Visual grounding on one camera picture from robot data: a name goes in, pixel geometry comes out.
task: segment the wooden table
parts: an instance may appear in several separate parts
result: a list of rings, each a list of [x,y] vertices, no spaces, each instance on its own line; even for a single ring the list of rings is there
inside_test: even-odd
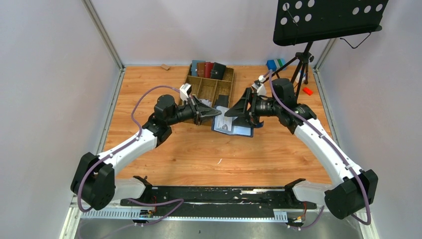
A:
[[[230,106],[237,102],[246,87],[259,75],[267,72],[266,66],[230,66],[235,81]],[[157,85],[179,88],[185,81],[188,66],[128,67],[117,100],[105,149],[110,149],[138,130],[130,113],[139,97]],[[280,76],[290,78],[294,67],[288,67]],[[299,102],[316,113],[324,128],[329,131],[317,86],[312,74],[309,84],[314,94],[304,92]],[[179,98],[170,89],[157,89],[144,98],[135,117],[144,124],[153,112],[157,98],[163,94]],[[261,118],[264,127],[255,129],[254,137],[229,136],[211,131],[209,126],[179,123],[172,126],[173,133],[165,143],[124,168],[118,178],[133,175],[148,176],[153,185],[194,186],[283,186],[298,178],[312,182],[330,183],[324,168],[311,151],[287,128],[273,118]]]

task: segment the wooden box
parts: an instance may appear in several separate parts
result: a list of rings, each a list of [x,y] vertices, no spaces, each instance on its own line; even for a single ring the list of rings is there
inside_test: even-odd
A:
[[[191,66],[189,66],[188,73],[186,76],[186,83],[192,85],[192,95],[195,95],[198,99],[205,99],[212,102],[212,107],[215,101],[218,99],[218,95],[228,96],[230,103],[231,91],[234,81],[234,69],[226,67],[222,80],[196,77],[191,75]],[[186,121],[188,123],[194,123],[193,120]],[[212,120],[203,123],[203,125],[211,126]]]

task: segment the music stand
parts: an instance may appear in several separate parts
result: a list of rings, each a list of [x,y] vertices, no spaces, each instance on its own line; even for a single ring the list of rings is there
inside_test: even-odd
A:
[[[307,43],[304,52],[297,52],[271,76],[277,75],[294,61],[299,60],[290,80],[293,83],[301,70],[296,99],[305,73],[308,83],[309,63],[314,56],[309,50],[314,41],[380,31],[382,14],[388,0],[279,0],[273,42],[279,46]]]

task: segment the white wall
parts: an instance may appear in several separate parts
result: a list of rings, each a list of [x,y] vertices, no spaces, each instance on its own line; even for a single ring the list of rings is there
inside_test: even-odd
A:
[[[273,43],[277,0],[92,2],[124,64],[265,64],[305,48]],[[314,43],[316,59],[325,44]]]
[[[0,238],[58,238],[118,69],[80,0],[0,2]]]
[[[337,41],[321,71],[342,148],[378,174],[371,209],[382,239],[422,232],[420,9],[420,0],[389,1],[383,30],[356,50]]]

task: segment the gray floor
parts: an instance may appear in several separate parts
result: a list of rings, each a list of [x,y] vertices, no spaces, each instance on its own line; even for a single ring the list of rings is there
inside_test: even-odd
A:
[[[316,213],[308,212],[308,223],[313,222]],[[131,220],[90,219],[81,220],[80,236],[83,239],[99,239],[113,231],[133,224]],[[312,228],[296,231],[287,229],[281,223],[240,222],[188,222],[162,221],[147,227],[128,227],[108,239],[361,239],[359,226],[353,219],[338,220],[330,213],[324,213]]]

